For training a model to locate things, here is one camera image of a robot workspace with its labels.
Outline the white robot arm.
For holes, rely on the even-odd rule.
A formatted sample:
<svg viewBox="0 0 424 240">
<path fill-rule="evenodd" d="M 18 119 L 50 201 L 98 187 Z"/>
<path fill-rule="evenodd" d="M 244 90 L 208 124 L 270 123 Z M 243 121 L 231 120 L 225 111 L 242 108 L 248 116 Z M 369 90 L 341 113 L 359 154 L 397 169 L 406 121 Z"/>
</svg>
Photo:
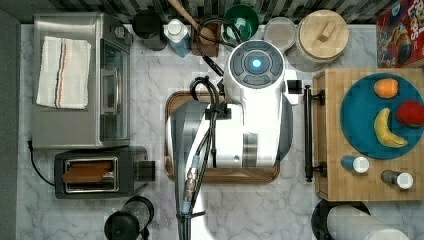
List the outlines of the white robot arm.
<svg viewBox="0 0 424 240">
<path fill-rule="evenodd" d="M 289 152 L 296 100 L 284 75 L 277 47 L 243 42 L 231 52 L 220 84 L 195 78 L 192 99 L 169 115 L 166 147 L 174 167 L 179 240 L 212 240 L 201 202 L 208 168 L 269 168 Z"/>
</svg>

